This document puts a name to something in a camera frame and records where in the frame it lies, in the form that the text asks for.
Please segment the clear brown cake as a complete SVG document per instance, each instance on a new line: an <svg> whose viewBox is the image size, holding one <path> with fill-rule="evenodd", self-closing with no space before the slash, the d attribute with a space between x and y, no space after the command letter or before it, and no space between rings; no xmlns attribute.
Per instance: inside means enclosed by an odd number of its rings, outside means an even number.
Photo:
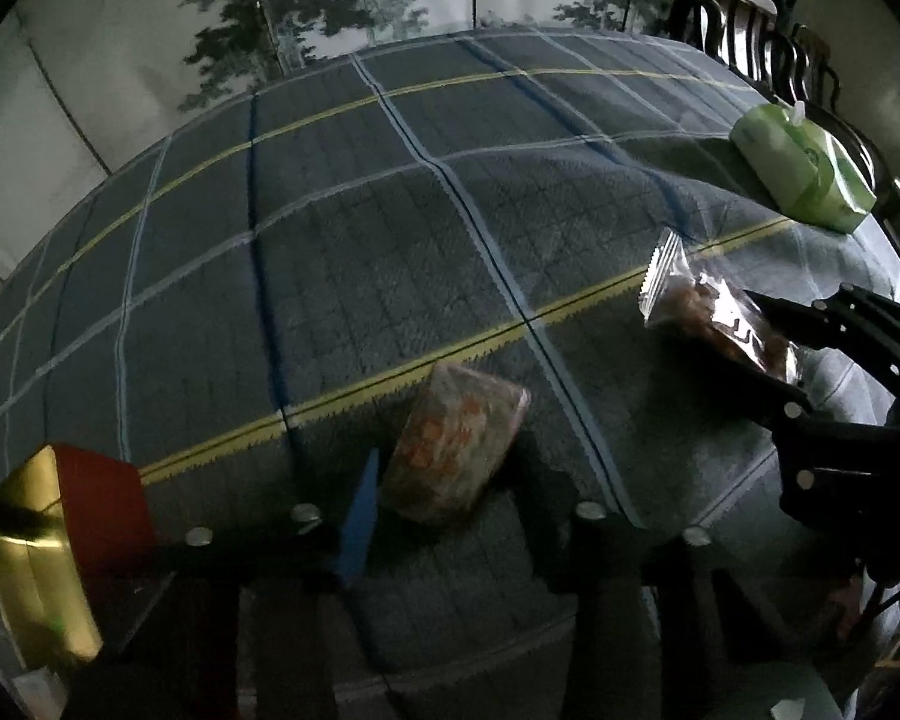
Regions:
<svg viewBox="0 0 900 720"><path fill-rule="evenodd" d="M647 328L674 323L753 371L787 385L802 380L797 346L717 265L691 257L671 227L658 236L637 305Z"/></svg>

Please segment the painted folding screen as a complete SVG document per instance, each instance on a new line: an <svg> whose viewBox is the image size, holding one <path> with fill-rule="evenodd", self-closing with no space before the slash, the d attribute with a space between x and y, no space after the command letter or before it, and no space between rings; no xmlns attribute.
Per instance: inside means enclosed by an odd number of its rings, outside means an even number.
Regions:
<svg viewBox="0 0 900 720"><path fill-rule="evenodd" d="M649 31L667 0L0 0L0 277L96 188L235 94L478 26Z"/></svg>

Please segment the dark sesame bar packet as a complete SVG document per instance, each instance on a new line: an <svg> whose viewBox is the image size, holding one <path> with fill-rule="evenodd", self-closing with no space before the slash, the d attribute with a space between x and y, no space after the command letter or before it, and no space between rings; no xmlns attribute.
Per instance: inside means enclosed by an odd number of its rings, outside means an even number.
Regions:
<svg viewBox="0 0 900 720"><path fill-rule="evenodd" d="M386 507L416 522L469 511L502 465L530 403L523 385L454 362L436 364L386 464Z"/></svg>

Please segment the dark wooden chair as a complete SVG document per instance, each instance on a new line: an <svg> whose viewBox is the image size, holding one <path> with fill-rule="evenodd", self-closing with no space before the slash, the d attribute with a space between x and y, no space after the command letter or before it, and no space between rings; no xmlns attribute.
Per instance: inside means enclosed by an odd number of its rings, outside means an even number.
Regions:
<svg viewBox="0 0 900 720"><path fill-rule="evenodd" d="M837 112L842 86L831 49L806 26L784 25L772 0L673 0L667 34L722 62L766 98L802 103L844 145L878 200L900 194L877 145Z"/></svg>

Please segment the green tissue pack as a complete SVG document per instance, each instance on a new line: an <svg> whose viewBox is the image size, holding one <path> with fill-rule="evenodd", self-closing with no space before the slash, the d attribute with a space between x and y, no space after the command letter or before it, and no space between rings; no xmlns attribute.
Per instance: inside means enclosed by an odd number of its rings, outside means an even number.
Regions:
<svg viewBox="0 0 900 720"><path fill-rule="evenodd" d="M847 148L808 117L803 101L748 110L730 142L792 220L850 234L877 203Z"/></svg>

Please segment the red gold toffee tin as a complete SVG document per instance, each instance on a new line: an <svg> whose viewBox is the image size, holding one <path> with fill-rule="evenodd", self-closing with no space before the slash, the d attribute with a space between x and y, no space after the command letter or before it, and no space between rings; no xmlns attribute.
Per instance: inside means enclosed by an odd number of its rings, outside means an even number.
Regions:
<svg viewBox="0 0 900 720"><path fill-rule="evenodd" d="M20 666L94 660L115 598L156 544L126 461L48 444L16 468L0 484L0 613Z"/></svg>

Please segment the plaid blue grey tablecloth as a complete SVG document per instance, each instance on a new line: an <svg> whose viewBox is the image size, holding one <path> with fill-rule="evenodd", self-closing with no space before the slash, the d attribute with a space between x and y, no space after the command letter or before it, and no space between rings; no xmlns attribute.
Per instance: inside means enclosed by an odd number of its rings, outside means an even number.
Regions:
<svg viewBox="0 0 900 720"><path fill-rule="evenodd" d="M141 475L167 569L194 527L340 522L434 364L521 383L473 512L387 518L328 632L347 718L553 718L574 602L533 567L531 455L637 525L704 523L769 567L769 436L690 415L635 307L674 224L764 293L900 300L877 223L782 218L730 143L759 96L663 37L503 29L314 65L178 130L35 247L0 294L0 484L48 444Z"/></svg>

